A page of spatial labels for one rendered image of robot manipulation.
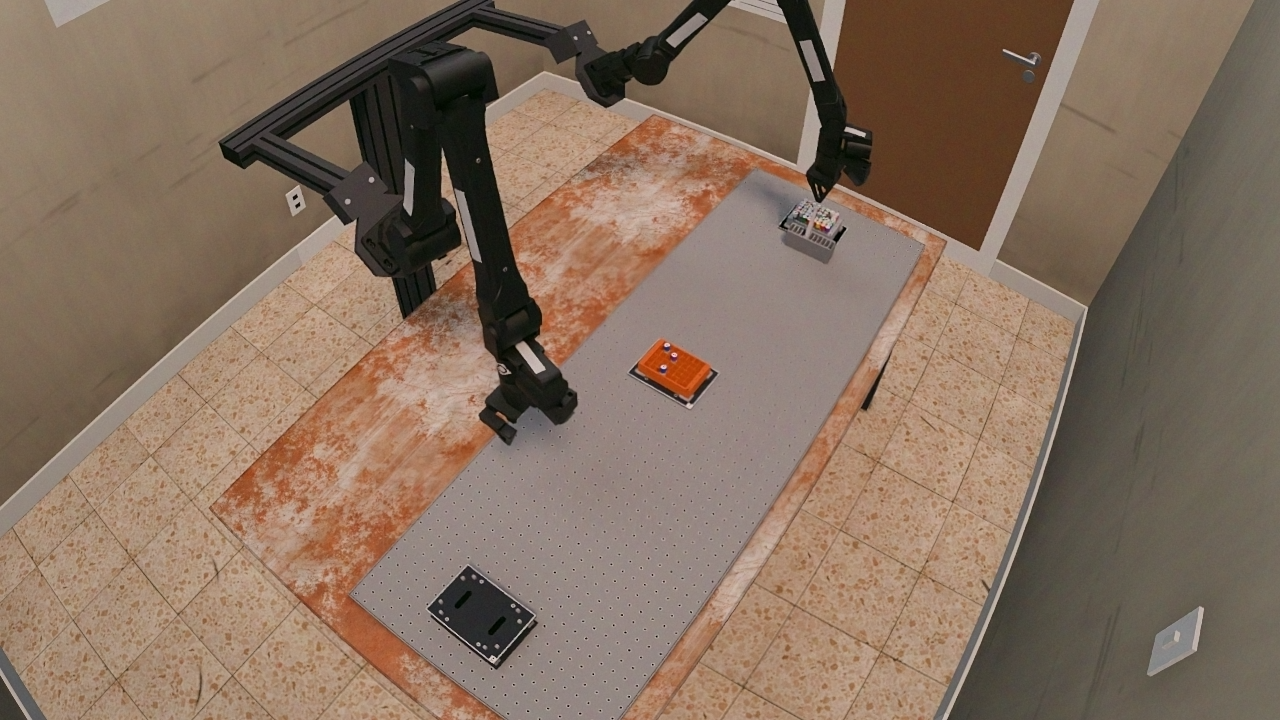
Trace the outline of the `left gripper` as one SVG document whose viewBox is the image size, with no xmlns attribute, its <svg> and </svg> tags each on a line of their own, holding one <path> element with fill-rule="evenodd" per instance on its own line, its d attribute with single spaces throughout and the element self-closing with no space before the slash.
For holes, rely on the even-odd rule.
<svg viewBox="0 0 1280 720">
<path fill-rule="evenodd" d="M 841 178 L 841 172 L 840 172 L 840 174 L 835 179 L 832 179 L 832 178 L 829 178 L 827 176 L 822 176 L 820 174 L 822 164 L 823 164 L 823 158 L 824 156 L 826 158 L 838 158 L 838 155 L 840 155 L 840 152 L 837 155 L 827 155 L 824 152 L 820 152 L 817 149 L 817 158 L 815 158 L 817 163 L 815 164 L 813 163 L 812 167 L 806 170 L 806 182 L 810 186 L 812 192 L 813 192 L 814 199 L 815 199 L 817 202 L 822 202 L 826 199 L 826 196 L 829 193 L 829 191 L 835 187 L 835 184 L 838 182 L 838 179 Z M 822 191 L 822 187 L 824 187 L 826 192 Z M 817 190 L 818 190 L 819 197 L 818 197 Z"/>
</svg>

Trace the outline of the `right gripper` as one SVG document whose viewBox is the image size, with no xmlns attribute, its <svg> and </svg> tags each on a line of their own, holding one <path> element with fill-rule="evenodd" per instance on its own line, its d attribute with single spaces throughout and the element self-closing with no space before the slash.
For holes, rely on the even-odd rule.
<svg viewBox="0 0 1280 720">
<path fill-rule="evenodd" d="M 500 378 L 499 374 L 498 377 L 500 384 L 497 386 L 497 388 L 493 389 L 492 393 L 486 396 L 485 398 L 486 407 L 484 407 L 483 411 L 479 413 L 479 419 L 486 427 L 492 428 L 492 430 L 495 430 L 497 436 L 499 436 L 506 445 L 512 445 L 517 430 L 513 427 L 509 427 L 509 424 L 507 424 L 504 419 L 498 416 L 497 413 L 504 415 L 506 419 L 513 424 L 517 423 L 518 416 L 521 416 L 524 413 L 518 413 L 518 410 L 506 404 L 506 395 L 502 383 L 516 386 L 515 382 L 504 380 L 503 378 Z"/>
</svg>

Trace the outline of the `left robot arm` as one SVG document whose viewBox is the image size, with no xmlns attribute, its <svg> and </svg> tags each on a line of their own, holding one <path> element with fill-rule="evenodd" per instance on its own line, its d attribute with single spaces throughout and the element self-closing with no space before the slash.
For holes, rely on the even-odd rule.
<svg viewBox="0 0 1280 720">
<path fill-rule="evenodd" d="M 669 60 L 673 61 L 684 47 L 731 1 L 692 0 L 658 35 L 658 38 L 650 36 L 643 44 L 636 42 L 617 53 L 607 53 L 608 56 L 605 54 L 603 58 L 599 56 L 585 64 L 584 70 L 596 88 L 596 94 L 604 96 L 631 78 L 643 85 L 659 85 L 667 76 Z M 847 106 L 836 83 L 808 0 L 776 1 L 785 14 L 817 105 L 822 126 L 817 149 L 827 155 L 837 155 L 841 151 L 838 158 L 823 158 L 820 174 L 835 179 L 844 169 L 849 179 L 859 187 L 867 182 L 870 174 L 872 163 L 867 160 L 870 158 L 873 133 L 870 129 L 846 123 Z M 782 6 L 788 8 L 783 9 Z M 844 102 L 842 109 L 841 102 Z M 844 149 L 841 149 L 842 140 L 846 140 Z"/>
</svg>

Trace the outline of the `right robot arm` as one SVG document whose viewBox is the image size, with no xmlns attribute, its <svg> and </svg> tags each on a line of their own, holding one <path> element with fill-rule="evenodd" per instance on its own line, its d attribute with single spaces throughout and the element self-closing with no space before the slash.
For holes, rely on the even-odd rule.
<svg viewBox="0 0 1280 720">
<path fill-rule="evenodd" d="M 401 266 L 411 274 L 461 246 L 456 210 L 442 199 L 443 149 L 474 264 L 484 347 L 500 378 L 516 384 L 503 383 L 506 404 L 518 413 L 534 404 L 556 427 L 564 424 L 577 392 L 535 340 L 541 309 L 515 261 L 486 141 L 485 104 L 499 99 L 490 58 L 435 40 L 388 58 L 388 70 L 401 94 L 403 199 L 364 234 L 364 249 L 384 272 Z"/>
</svg>

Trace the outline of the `grey slotted rack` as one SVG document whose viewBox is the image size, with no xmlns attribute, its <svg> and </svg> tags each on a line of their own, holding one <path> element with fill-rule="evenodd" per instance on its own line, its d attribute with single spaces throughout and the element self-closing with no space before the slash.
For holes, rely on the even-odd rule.
<svg viewBox="0 0 1280 720">
<path fill-rule="evenodd" d="M 814 258 L 820 263 L 828 264 L 829 259 L 833 256 L 836 242 L 813 231 L 806 238 L 805 234 L 806 228 L 792 223 L 786 232 L 785 245 L 805 254 L 806 256 Z"/>
</svg>

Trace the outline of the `white rack of colour-capped vials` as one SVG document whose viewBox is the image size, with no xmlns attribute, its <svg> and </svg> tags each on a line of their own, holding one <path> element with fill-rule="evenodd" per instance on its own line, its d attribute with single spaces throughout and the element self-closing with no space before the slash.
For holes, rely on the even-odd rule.
<svg viewBox="0 0 1280 720">
<path fill-rule="evenodd" d="M 794 209 L 794 211 L 795 211 L 795 209 Z M 803 219 L 800 219 L 799 217 L 797 217 L 796 220 L 792 219 L 794 211 L 788 215 L 786 225 L 791 225 L 792 223 L 796 223 L 797 225 L 803 225 L 803 227 L 806 228 L 808 225 L 803 224 L 801 223 Z M 829 240 L 833 240 L 835 236 L 838 233 L 838 229 L 841 228 L 841 224 L 842 224 L 842 220 L 838 219 L 838 222 L 836 222 L 835 227 L 829 231 L 829 234 L 826 234 L 824 232 L 820 232 L 820 229 L 817 231 L 815 228 L 813 228 L 812 231 L 817 232 L 818 234 L 823 234 L 823 236 L 826 236 Z"/>
</svg>

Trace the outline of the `orange grid tube rack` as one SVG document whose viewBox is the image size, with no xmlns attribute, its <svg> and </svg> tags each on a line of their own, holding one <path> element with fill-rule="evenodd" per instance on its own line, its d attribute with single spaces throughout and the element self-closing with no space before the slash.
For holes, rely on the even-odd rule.
<svg viewBox="0 0 1280 720">
<path fill-rule="evenodd" d="M 671 343 L 669 354 L 666 354 L 666 343 L 669 342 L 659 340 L 637 364 L 637 372 L 643 372 L 652 380 L 657 380 L 660 386 L 689 398 L 707 379 L 710 365 Z M 677 354 L 677 363 L 671 363 L 671 354 Z M 660 365 L 667 366 L 666 375 L 660 375 Z"/>
</svg>

